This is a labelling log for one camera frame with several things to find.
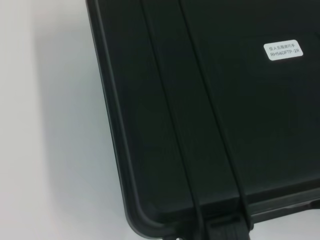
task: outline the white background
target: white background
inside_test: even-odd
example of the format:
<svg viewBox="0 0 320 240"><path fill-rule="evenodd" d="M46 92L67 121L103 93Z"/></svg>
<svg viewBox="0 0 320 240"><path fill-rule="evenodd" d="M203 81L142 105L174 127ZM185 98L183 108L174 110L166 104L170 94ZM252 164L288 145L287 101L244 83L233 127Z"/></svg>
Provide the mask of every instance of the white background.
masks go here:
<svg viewBox="0 0 320 240"><path fill-rule="evenodd" d="M318 240L319 211L252 240ZM0 0L0 240L137 240L85 0Z"/></svg>

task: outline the black case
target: black case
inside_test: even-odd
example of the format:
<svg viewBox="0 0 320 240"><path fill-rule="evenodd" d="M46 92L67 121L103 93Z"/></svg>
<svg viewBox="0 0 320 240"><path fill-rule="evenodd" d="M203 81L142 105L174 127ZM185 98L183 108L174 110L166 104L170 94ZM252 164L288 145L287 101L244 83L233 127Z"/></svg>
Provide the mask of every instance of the black case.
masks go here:
<svg viewBox="0 0 320 240"><path fill-rule="evenodd" d="M320 199L320 0L87 0L126 216L247 240ZM303 56L269 60L297 40Z"/></svg>

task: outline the label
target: label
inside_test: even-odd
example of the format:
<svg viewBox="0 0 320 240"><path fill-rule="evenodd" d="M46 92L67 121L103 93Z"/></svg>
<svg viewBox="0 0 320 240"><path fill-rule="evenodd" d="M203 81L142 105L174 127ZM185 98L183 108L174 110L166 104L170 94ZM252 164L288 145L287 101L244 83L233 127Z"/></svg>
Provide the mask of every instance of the label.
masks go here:
<svg viewBox="0 0 320 240"><path fill-rule="evenodd" d="M296 40L267 43L263 47L271 61L296 58L304 55Z"/></svg>

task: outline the sticker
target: sticker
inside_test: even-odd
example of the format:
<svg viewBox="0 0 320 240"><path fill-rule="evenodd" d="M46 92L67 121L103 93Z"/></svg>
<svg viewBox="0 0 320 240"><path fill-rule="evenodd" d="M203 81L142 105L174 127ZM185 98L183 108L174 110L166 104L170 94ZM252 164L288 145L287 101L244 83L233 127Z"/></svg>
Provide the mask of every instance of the sticker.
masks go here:
<svg viewBox="0 0 320 240"><path fill-rule="evenodd" d="M296 40L267 43L263 47L271 61L296 58L304 55Z"/></svg>

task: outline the case lid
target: case lid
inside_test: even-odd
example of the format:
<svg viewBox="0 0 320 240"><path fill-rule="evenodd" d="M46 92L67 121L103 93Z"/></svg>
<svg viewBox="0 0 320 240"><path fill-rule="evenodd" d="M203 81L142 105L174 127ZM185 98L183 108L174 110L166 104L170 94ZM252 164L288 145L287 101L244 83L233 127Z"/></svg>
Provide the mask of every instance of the case lid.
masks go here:
<svg viewBox="0 0 320 240"><path fill-rule="evenodd" d="M288 4L87 0L138 234L242 240L317 206L320 4Z"/></svg>

